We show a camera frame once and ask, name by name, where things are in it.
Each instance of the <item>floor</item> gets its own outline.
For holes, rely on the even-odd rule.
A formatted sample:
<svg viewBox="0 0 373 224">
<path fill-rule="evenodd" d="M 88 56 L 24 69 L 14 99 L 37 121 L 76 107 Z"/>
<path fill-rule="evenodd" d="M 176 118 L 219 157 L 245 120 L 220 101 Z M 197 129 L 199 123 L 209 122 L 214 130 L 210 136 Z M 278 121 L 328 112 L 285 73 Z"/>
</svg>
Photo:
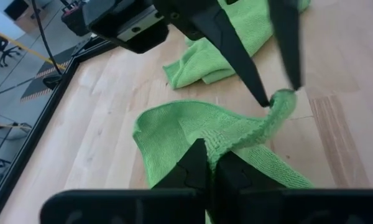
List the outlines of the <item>floor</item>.
<svg viewBox="0 0 373 224">
<path fill-rule="evenodd" d="M 317 187 L 373 188 L 373 0 L 313 1 L 302 36 L 306 85 L 270 148 Z M 42 204 L 64 189 L 146 188 L 131 133 L 147 108 L 194 98 L 265 114 L 236 76 L 171 90 L 161 66 L 184 49 L 172 30 L 146 54 L 117 48 L 81 64 L 0 223 L 38 223 Z M 273 39 L 254 59 L 268 95 L 287 86 Z"/>
<path fill-rule="evenodd" d="M 62 13 L 60 12 L 62 7 L 63 5 L 60 1 L 52 1 L 46 6 L 45 10 L 48 14 L 42 21 L 45 27 L 47 42 L 54 55 L 73 47 L 86 38 L 76 36 L 61 21 L 60 16 Z M 38 29 L 22 36 L 17 41 L 43 56 L 48 57 Z M 7 59 L 7 63 L 9 65 L 8 67 L 0 67 L 0 123 L 11 124 L 17 122 L 28 123 L 33 126 L 50 98 L 50 94 L 21 102 L 21 96 L 30 82 L 24 83 L 11 90 L 8 89 L 35 77 L 44 61 L 33 54 L 22 51 L 22 54 L 20 56 L 15 56 L 15 59 Z M 20 138 L 22 136 L 25 136 L 25 132 L 19 129 L 11 131 L 8 139 L 18 140 L 7 140 L 4 142 L 0 148 L 1 159 L 13 160 L 25 140 L 25 138 Z"/>
</svg>

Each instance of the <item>wooden table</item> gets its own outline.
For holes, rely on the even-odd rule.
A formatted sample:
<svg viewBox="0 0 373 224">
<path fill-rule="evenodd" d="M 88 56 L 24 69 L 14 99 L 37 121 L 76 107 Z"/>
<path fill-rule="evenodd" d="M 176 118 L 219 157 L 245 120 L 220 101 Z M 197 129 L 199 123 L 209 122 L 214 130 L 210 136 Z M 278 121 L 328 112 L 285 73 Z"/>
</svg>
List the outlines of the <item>wooden table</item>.
<svg viewBox="0 0 373 224">
<path fill-rule="evenodd" d="M 313 1 L 302 29 L 306 87 L 269 146 L 318 187 L 373 187 L 373 0 Z M 162 65 L 184 49 L 172 29 L 166 43 L 146 54 L 117 48 L 83 63 L 0 223 L 38 223 L 45 200 L 64 189 L 146 187 L 131 133 L 147 108 L 194 98 L 265 115 L 237 76 L 171 90 Z M 254 59 L 269 95 L 287 86 L 273 39 Z"/>
</svg>

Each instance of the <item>gray floor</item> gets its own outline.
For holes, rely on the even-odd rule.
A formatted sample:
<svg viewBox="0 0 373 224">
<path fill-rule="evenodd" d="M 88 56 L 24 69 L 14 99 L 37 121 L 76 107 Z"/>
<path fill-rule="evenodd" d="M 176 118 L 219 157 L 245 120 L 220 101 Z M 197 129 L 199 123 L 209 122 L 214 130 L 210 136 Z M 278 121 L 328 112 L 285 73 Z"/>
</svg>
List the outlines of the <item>gray floor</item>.
<svg viewBox="0 0 373 224">
<path fill-rule="evenodd" d="M 76 36 L 62 23 L 61 7 L 60 1 L 53 1 L 45 8 L 48 15 L 43 20 L 43 26 L 45 27 L 45 35 L 53 55 L 86 39 L 86 37 Z M 38 29 L 35 29 L 30 34 L 24 35 L 18 41 L 26 47 L 48 57 Z M 20 56 L 16 56 L 14 59 L 7 59 L 6 62 L 9 65 L 8 67 L 0 67 L 0 92 L 36 76 L 44 63 L 44 61 L 37 56 L 30 53 L 26 54 L 25 52 Z M 44 95 L 33 100 L 21 102 L 21 96 L 29 86 L 29 83 L 30 82 L 27 82 L 17 88 L 0 94 L 0 123 L 28 123 L 32 126 L 35 124 L 50 98 L 50 95 Z M 18 138 L 24 134 L 25 133 L 21 130 L 15 129 L 11 131 L 9 139 Z M 5 141 L 0 148 L 0 158 L 10 161 L 13 160 L 24 140 L 25 139 Z"/>
</svg>

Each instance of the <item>crumpled towel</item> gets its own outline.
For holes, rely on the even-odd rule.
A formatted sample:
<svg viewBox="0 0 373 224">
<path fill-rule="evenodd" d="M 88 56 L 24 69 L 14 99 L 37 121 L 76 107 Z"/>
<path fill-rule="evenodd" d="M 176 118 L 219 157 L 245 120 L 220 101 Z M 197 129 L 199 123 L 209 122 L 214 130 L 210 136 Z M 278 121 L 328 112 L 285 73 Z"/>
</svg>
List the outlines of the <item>crumpled towel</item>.
<svg viewBox="0 0 373 224">
<path fill-rule="evenodd" d="M 288 188 L 312 187 L 264 145 L 293 112 L 296 100 L 293 91 L 279 90 L 264 118 L 242 116 L 195 100 L 174 101 L 143 112 L 132 136 L 142 154 L 148 185 L 153 187 L 162 180 L 195 140 L 204 138 L 213 172 L 220 157 L 233 151 Z"/>
<path fill-rule="evenodd" d="M 253 56 L 272 35 L 267 0 L 238 0 L 227 5 L 218 0 L 229 16 L 250 56 Z M 310 0 L 299 0 L 300 10 Z M 202 79 L 210 84 L 235 74 L 225 58 L 206 38 L 197 41 L 186 39 L 188 49 L 179 61 L 164 66 L 169 84 L 181 88 Z"/>
</svg>

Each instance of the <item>cable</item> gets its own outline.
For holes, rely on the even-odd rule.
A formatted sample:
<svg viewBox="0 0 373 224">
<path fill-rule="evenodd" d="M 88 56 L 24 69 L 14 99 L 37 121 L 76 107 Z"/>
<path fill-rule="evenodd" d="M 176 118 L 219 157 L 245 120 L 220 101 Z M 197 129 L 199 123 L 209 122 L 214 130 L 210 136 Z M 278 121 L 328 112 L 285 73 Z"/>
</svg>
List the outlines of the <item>cable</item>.
<svg viewBox="0 0 373 224">
<path fill-rule="evenodd" d="M 8 119 L 8 120 L 10 120 L 10 121 L 14 121 L 13 119 L 8 118 L 8 117 L 6 117 L 6 116 L 3 116 L 3 115 L 1 115 L 1 114 L 0 114 L 0 117 L 2 117 L 2 118 L 6 118 L 6 119 Z"/>
<path fill-rule="evenodd" d="M 50 56 L 50 59 L 51 59 L 53 65 L 54 65 L 54 68 L 56 69 L 56 71 L 58 72 L 59 75 L 62 75 L 61 70 L 58 68 L 57 63 L 56 63 L 53 55 L 51 54 L 51 50 L 50 50 L 50 47 L 48 46 L 47 39 L 45 38 L 45 34 L 44 34 L 43 26 L 42 26 L 42 21 L 40 20 L 39 13 L 37 13 L 36 0 L 31 0 L 31 1 L 32 1 L 33 12 L 36 16 L 37 25 L 39 27 L 40 35 L 42 36 L 42 40 L 43 40 L 43 43 L 44 43 L 44 47 L 47 50 L 48 55 Z"/>
<path fill-rule="evenodd" d="M 60 11 L 61 11 L 61 10 L 58 10 L 58 11 L 55 13 L 55 15 L 52 17 L 52 19 L 51 19 L 51 20 L 48 22 L 48 24 L 46 25 L 46 27 L 47 27 L 48 25 L 51 24 L 52 20 L 53 20 L 54 18 L 56 18 L 55 16 L 56 16 Z M 34 44 L 37 42 L 38 39 L 39 39 L 39 38 L 36 38 L 35 41 L 33 41 L 32 45 L 34 45 Z M 4 84 L 4 82 L 6 82 L 6 80 L 8 79 L 8 77 L 10 77 L 10 75 L 12 74 L 12 72 L 17 68 L 17 65 L 19 64 L 20 61 L 22 61 L 22 59 L 25 57 L 25 55 L 26 55 L 26 54 L 24 54 L 24 55 L 21 57 L 21 59 L 18 60 L 17 64 L 14 66 L 14 68 L 12 68 L 12 70 L 8 73 L 8 75 L 6 75 L 6 77 L 5 77 L 5 78 L 3 79 L 3 81 L 0 83 L 0 88 L 1 88 L 1 86 Z"/>
<path fill-rule="evenodd" d="M 25 134 L 24 136 L 18 137 L 18 138 L 3 138 L 3 137 L 0 137 L 0 139 L 6 140 L 6 141 L 16 141 L 16 140 L 20 140 L 20 139 L 23 139 L 23 138 L 26 138 L 26 137 L 27 137 L 27 134 Z"/>
<path fill-rule="evenodd" d="M 6 125 L 6 124 L 0 124 L 0 128 L 24 128 L 31 130 L 31 127 L 28 126 L 22 126 L 22 125 Z"/>
</svg>

